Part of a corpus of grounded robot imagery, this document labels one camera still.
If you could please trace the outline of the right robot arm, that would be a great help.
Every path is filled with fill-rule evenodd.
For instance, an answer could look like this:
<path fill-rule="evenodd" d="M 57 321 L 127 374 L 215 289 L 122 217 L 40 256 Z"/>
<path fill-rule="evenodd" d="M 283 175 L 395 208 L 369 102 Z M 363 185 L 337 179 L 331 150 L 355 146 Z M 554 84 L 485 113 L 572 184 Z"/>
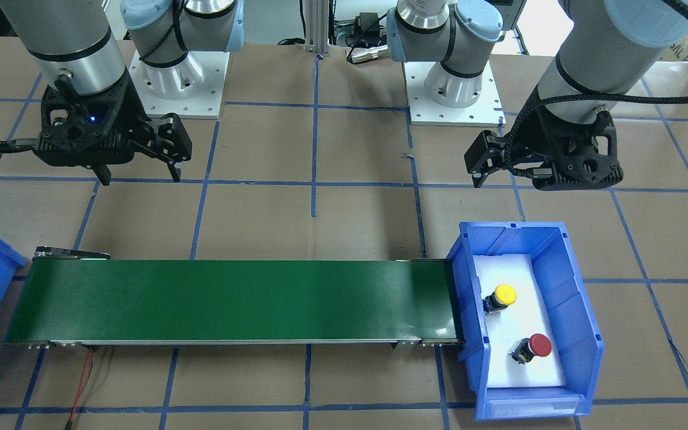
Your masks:
<path fill-rule="evenodd" d="M 191 160 L 183 118 L 219 114 L 229 53 L 245 41 L 241 1 L 123 1 L 136 46 L 131 65 L 99 1 L 0 1 L 47 81 L 41 130 L 0 140 L 53 167 L 85 168 L 109 185 L 112 164 L 136 154 L 166 164 L 174 182 Z"/>

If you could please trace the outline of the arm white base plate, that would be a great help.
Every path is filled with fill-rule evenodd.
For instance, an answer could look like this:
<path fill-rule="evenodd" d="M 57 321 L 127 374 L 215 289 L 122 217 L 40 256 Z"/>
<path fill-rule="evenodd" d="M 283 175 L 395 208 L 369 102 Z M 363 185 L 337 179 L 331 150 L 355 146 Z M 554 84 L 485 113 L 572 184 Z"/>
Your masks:
<path fill-rule="evenodd" d="M 504 109 L 492 67 L 481 75 L 461 78 L 449 74 L 438 62 L 404 64 L 410 120 L 415 125 L 505 125 Z"/>
<path fill-rule="evenodd" d="M 191 51 L 175 66 L 155 68 L 134 52 L 129 70 L 151 118 L 176 113 L 182 119 L 218 119 L 229 59 L 229 53 Z"/>

